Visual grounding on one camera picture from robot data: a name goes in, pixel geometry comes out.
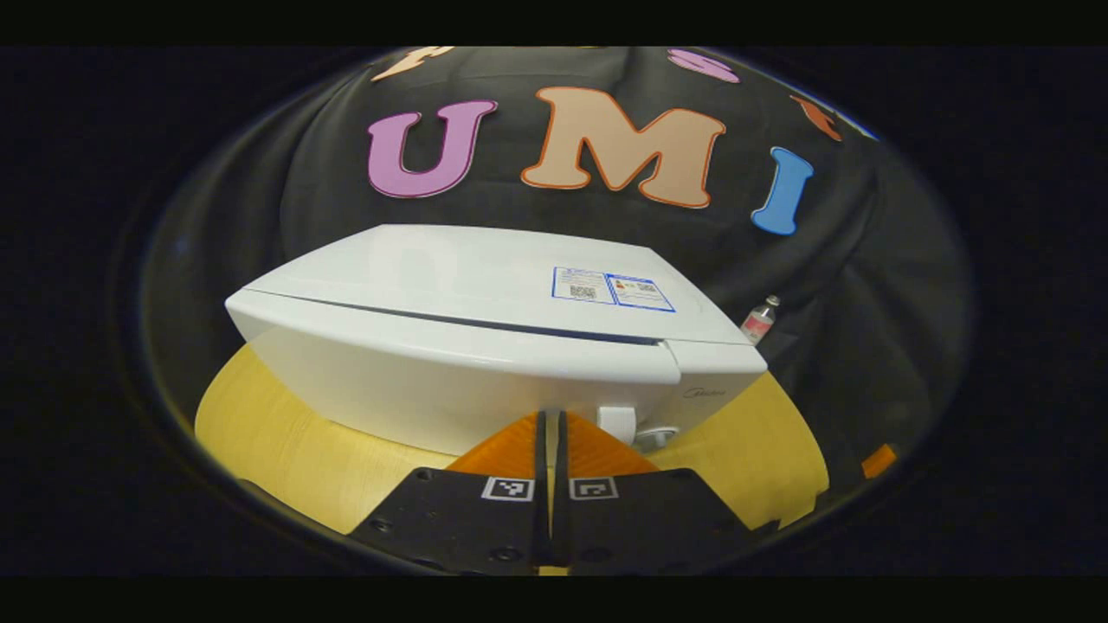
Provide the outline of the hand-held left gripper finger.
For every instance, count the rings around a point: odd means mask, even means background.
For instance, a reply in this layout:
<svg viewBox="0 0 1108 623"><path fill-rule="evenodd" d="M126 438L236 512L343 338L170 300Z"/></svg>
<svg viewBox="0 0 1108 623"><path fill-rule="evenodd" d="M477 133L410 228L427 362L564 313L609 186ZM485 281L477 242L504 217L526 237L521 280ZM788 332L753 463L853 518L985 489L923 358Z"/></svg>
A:
<svg viewBox="0 0 1108 623"><path fill-rule="evenodd" d="M661 469L576 413L557 416L551 556L570 575L719 575L768 545L696 470Z"/></svg>
<svg viewBox="0 0 1108 623"><path fill-rule="evenodd" d="M536 575L548 552L546 413L529 413L447 468L417 466L349 539L443 575Z"/></svg>

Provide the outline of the white microwave oven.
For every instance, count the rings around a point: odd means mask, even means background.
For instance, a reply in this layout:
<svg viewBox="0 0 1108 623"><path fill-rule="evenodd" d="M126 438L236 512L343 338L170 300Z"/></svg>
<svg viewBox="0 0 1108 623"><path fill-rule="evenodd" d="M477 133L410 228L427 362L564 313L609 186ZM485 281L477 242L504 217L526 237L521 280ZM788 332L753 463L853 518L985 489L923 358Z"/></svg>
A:
<svg viewBox="0 0 1108 623"><path fill-rule="evenodd" d="M225 307L315 413L451 456L529 413L577 415L626 445L687 433L768 369L655 251L531 229L377 226Z"/></svg>

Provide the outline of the black backdrop cloth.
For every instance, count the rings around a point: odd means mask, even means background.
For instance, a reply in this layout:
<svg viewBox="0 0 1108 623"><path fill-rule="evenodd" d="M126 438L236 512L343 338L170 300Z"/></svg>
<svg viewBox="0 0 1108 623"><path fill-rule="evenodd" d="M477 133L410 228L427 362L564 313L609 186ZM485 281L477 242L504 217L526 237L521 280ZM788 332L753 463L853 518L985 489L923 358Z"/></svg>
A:
<svg viewBox="0 0 1108 623"><path fill-rule="evenodd" d="M704 208L606 184L534 188L543 86L595 88L642 129L671 109L724 122ZM242 346L224 300L285 261L384 223L547 229L648 246L761 343L828 469L796 514L864 490L863 462L914 453L970 360L977 296L952 210L911 159L763 61L669 45L412 48L343 67L207 139L175 181L138 277L151 370L193 421Z"/></svg>

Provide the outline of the small bottle with red label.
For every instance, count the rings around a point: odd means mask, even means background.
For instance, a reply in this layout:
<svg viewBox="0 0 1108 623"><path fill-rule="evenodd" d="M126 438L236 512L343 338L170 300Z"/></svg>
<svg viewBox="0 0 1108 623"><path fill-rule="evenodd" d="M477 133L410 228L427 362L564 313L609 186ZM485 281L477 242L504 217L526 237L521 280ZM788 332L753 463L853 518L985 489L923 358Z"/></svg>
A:
<svg viewBox="0 0 1108 623"><path fill-rule="evenodd" d="M743 323L739 326L739 330L743 331L745 339L748 343L758 346L765 339L765 336L772 330L780 304L781 302L778 296L770 295L760 306L748 312Z"/></svg>

